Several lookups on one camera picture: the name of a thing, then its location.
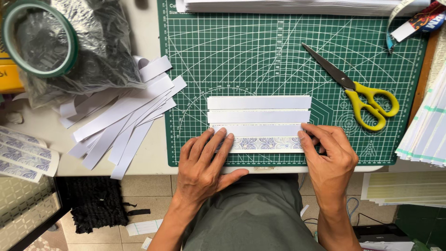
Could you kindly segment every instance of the green cutting mat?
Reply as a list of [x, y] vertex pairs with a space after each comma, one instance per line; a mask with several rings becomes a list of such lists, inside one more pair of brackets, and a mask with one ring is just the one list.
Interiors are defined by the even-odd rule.
[[[188, 86], [166, 112], [169, 165], [182, 145], [209, 125], [208, 96], [311, 95], [311, 123], [341, 126], [359, 165], [394, 164], [417, 86], [426, 37], [418, 35], [385, 49], [386, 17], [277, 14], [179, 14], [175, 0], [158, 0], [161, 55], [173, 65], [172, 79]], [[395, 25], [404, 21], [397, 20]], [[343, 88], [301, 46], [304, 42], [354, 81], [393, 93], [400, 112], [379, 132], [360, 127]], [[377, 102], [390, 108], [382, 96]], [[375, 120], [363, 110], [364, 121]], [[228, 166], [302, 166], [303, 154], [230, 154]]]

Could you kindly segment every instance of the scissors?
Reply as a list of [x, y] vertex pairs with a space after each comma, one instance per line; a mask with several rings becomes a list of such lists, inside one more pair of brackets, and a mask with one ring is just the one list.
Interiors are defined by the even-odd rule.
[[[325, 58], [319, 55], [317, 52], [309, 48], [305, 43], [302, 43], [304, 48], [316, 59], [316, 61], [324, 68], [332, 77], [345, 89], [345, 93], [350, 98], [351, 105], [353, 107], [353, 113], [358, 123], [370, 131], [379, 131], [386, 125], [385, 117], [395, 116], [400, 110], [400, 104], [394, 95], [390, 92], [375, 89], [370, 87], [365, 87], [356, 81], [352, 81], [347, 77], [345, 73], [336, 68], [332, 63], [328, 62]], [[366, 98], [366, 104], [359, 99], [358, 93], [362, 93]], [[392, 103], [392, 109], [386, 112], [374, 99], [376, 94], [382, 94], [386, 96]], [[378, 124], [375, 126], [367, 125], [361, 118], [361, 109], [365, 108], [373, 116], [378, 119]]]

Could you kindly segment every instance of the black device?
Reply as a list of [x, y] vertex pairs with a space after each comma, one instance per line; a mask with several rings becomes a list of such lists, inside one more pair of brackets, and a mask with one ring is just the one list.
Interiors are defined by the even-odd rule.
[[354, 226], [353, 230], [360, 243], [370, 242], [410, 242], [412, 241], [397, 225], [383, 224]]

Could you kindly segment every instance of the scissor blade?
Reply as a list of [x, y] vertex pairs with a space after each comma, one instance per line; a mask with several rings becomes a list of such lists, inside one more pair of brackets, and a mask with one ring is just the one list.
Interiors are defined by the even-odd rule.
[[356, 89], [355, 83], [345, 75], [340, 69], [328, 62], [325, 58], [319, 55], [316, 51], [312, 50], [305, 43], [302, 43], [304, 48], [313, 56], [313, 58], [324, 68], [328, 74], [330, 74], [336, 82], [347, 90], [354, 91]]

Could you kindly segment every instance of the gray pants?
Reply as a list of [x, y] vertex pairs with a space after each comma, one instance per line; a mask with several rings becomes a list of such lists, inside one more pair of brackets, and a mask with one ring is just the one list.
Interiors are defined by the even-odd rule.
[[185, 231], [184, 251], [323, 251], [300, 217], [297, 175], [247, 175], [209, 198]]

